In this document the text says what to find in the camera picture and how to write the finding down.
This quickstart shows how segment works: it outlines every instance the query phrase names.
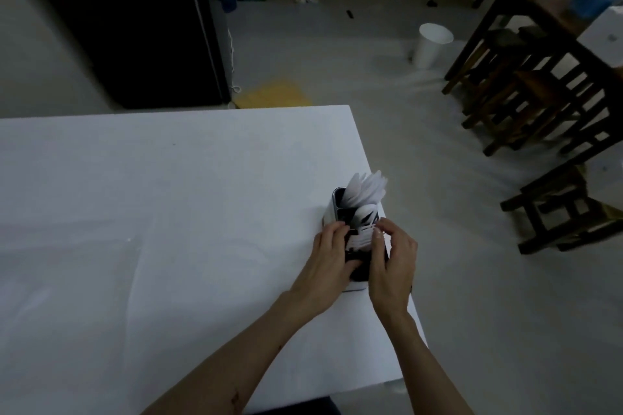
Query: white cord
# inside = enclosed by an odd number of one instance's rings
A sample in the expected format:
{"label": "white cord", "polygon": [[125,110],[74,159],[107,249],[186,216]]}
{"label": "white cord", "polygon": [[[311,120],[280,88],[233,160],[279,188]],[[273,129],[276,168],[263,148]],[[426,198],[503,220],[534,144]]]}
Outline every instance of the white cord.
{"label": "white cord", "polygon": [[230,47],[229,54],[232,60],[232,90],[236,94],[240,94],[242,92],[242,87],[234,85],[234,39],[232,38],[232,34],[229,31],[229,28],[227,29],[227,34],[229,35],[229,47]]}

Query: forearm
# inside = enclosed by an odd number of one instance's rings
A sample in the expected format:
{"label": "forearm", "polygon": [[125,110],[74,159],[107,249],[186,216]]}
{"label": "forearm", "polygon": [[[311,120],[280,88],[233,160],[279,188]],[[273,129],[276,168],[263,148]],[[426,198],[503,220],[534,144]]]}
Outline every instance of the forearm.
{"label": "forearm", "polygon": [[287,292],[245,331],[209,356],[143,415],[241,413],[279,351],[306,323]]}
{"label": "forearm", "polygon": [[473,415],[426,347],[413,318],[404,312],[382,321],[396,351],[414,413]]}

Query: yellow mat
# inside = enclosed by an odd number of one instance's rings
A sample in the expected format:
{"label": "yellow mat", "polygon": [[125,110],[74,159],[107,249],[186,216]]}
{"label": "yellow mat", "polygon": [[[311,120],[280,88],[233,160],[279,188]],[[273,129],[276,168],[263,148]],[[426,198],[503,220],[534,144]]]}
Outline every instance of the yellow mat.
{"label": "yellow mat", "polygon": [[312,103],[301,89],[290,81],[276,81],[234,97],[239,109],[268,109],[270,107],[311,107]]}

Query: white trash bin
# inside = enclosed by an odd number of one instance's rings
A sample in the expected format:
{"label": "white trash bin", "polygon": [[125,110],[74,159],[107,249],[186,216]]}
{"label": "white trash bin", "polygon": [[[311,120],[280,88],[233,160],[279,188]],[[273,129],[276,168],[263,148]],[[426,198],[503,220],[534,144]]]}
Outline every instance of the white trash bin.
{"label": "white trash bin", "polygon": [[443,45],[454,41],[454,35],[445,26],[436,23],[420,25],[420,38],[413,56],[416,69],[430,69],[439,57]]}

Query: gray floor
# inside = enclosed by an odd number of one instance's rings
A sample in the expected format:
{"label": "gray floor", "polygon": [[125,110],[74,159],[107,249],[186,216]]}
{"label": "gray floor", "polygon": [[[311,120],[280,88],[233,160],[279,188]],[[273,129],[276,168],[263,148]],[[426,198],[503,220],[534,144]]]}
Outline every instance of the gray floor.
{"label": "gray floor", "polygon": [[[316,105],[351,106],[370,166],[389,178],[385,211],[420,244],[413,296],[430,348],[476,413],[620,412],[623,238],[518,253],[525,222],[499,202],[563,159],[553,145],[482,154],[488,137],[460,126],[460,95],[440,93],[480,15],[424,2],[242,3],[234,80],[288,79]],[[425,21],[457,40],[417,72],[407,54]],[[334,399],[345,415],[410,412],[382,386]]]}

